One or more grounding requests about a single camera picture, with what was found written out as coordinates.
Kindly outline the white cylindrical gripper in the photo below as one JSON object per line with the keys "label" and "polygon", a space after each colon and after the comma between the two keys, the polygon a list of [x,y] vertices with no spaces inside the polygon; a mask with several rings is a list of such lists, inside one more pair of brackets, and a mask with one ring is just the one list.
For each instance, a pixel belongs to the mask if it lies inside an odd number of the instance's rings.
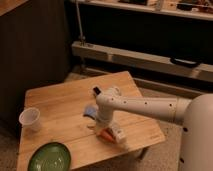
{"label": "white cylindrical gripper", "polygon": [[108,128],[110,123],[113,120],[113,114],[106,114],[98,112],[96,114],[96,124],[95,124],[95,133],[100,134],[104,129]]}

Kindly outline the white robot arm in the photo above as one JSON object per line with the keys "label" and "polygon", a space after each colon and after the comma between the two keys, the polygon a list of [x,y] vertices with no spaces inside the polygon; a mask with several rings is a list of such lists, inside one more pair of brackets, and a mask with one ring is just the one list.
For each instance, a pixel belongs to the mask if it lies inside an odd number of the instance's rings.
{"label": "white robot arm", "polygon": [[97,125],[106,127],[116,110],[183,125],[178,171],[213,171],[213,94],[184,98],[125,97],[117,87],[95,87]]}

